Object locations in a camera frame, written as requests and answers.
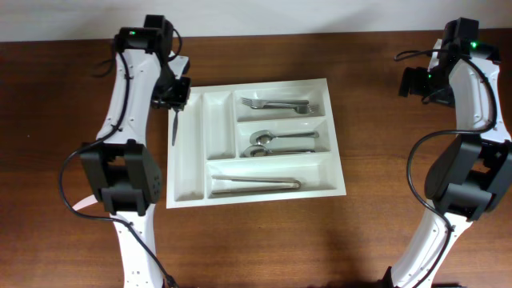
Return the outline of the small teaspoon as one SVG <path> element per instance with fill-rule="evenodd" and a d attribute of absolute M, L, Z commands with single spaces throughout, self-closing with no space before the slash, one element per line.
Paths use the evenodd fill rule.
<path fill-rule="evenodd" d="M 173 120 L 173 126 L 172 126 L 172 139 L 171 139 L 171 145 L 175 146 L 177 133 L 178 133 L 178 116 L 179 116 L 179 110 L 174 109 L 174 120 Z"/>

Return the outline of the steel fork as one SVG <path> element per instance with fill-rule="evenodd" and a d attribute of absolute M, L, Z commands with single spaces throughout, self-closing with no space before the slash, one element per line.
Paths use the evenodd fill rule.
<path fill-rule="evenodd" d="M 302 105 L 302 104 L 278 104 L 270 103 L 264 105 L 263 109 L 288 109 L 297 114 L 315 114 L 319 112 L 319 105 Z"/>
<path fill-rule="evenodd" d="M 297 101 L 278 101 L 278 100 L 264 100 L 264 99 L 254 99 L 254 98 L 241 98 L 241 103 L 253 108 L 263 108 L 266 105 L 309 105 L 310 103 L 307 100 L 297 100 Z"/>

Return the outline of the steel tablespoon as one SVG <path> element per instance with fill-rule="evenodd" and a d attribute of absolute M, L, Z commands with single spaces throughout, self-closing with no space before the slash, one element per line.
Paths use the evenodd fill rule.
<path fill-rule="evenodd" d="M 303 149 L 303 150 L 271 150 L 265 146 L 249 146 L 243 152 L 244 158 L 254 157 L 266 157 L 266 156 L 277 156 L 277 155 L 288 155 L 288 154 L 311 154 L 315 153 L 315 150 Z"/>
<path fill-rule="evenodd" d="M 297 134 L 274 134 L 269 130 L 260 130 L 252 133 L 250 136 L 250 144 L 252 145 L 260 145 L 264 146 L 269 144 L 275 139 L 278 138 L 318 138 L 319 132 L 305 132 L 305 133 L 297 133 Z"/>

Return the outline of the pink plastic knife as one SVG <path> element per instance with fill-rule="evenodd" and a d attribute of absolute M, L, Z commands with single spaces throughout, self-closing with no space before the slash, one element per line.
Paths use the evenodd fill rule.
<path fill-rule="evenodd" d="M 98 202 L 98 200 L 96 199 L 96 197 L 92 194 L 92 195 L 89 195 L 87 197 L 85 197 L 84 199 L 76 202 L 73 206 L 72 206 L 72 210 L 74 211 L 80 211 L 81 209 L 84 209 L 88 206 L 91 206 L 93 204 L 96 204 Z"/>

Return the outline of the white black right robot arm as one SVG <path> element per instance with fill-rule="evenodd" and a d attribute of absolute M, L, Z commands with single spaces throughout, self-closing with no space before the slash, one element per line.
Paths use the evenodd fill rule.
<path fill-rule="evenodd" d="M 406 179 L 425 207 L 418 229 L 401 258 L 387 268 L 380 287 L 432 287 L 434 276 L 461 234 L 500 203 L 511 185 L 511 136 L 498 96 L 501 56 L 480 42 L 479 22 L 458 18 L 445 25 L 428 67 L 407 67 L 399 95 L 452 107 L 456 128 L 430 133 L 412 147 Z M 411 168 L 424 142 L 441 135 L 454 140 L 430 167 L 424 195 L 414 188 Z"/>

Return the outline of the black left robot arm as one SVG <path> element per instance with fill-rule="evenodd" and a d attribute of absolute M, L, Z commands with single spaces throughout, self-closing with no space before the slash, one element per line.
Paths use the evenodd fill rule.
<path fill-rule="evenodd" d="M 76 151 L 92 196 L 70 209 L 76 215 L 101 203 L 101 222 L 114 225 L 125 287 L 176 287 L 156 257 L 154 211 L 162 172 L 146 146 L 150 109 L 185 109 L 190 96 L 190 60 L 173 51 L 178 32 L 162 15 L 148 14 L 141 27 L 114 36 L 110 68 L 116 73 L 106 119 L 94 142 Z"/>

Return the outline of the white plastic cutlery tray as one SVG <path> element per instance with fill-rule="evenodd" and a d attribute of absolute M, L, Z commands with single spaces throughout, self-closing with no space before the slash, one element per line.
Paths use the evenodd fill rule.
<path fill-rule="evenodd" d="M 315 114 L 297 114 L 288 109 L 253 108 L 242 104 L 241 98 L 307 100 L 309 105 L 319 105 L 320 110 Z M 169 139 L 169 209 L 346 195 L 330 93 L 324 78 L 194 87 L 178 117 L 175 146 Z M 271 150 L 311 149 L 315 153 L 244 158 L 242 152 L 253 146 L 250 136 L 260 130 L 274 134 L 317 131 L 318 138 L 278 138 L 264 145 Z M 294 178 L 302 187 L 264 194 L 212 195 L 214 190 L 285 185 L 213 180 L 214 175 Z"/>

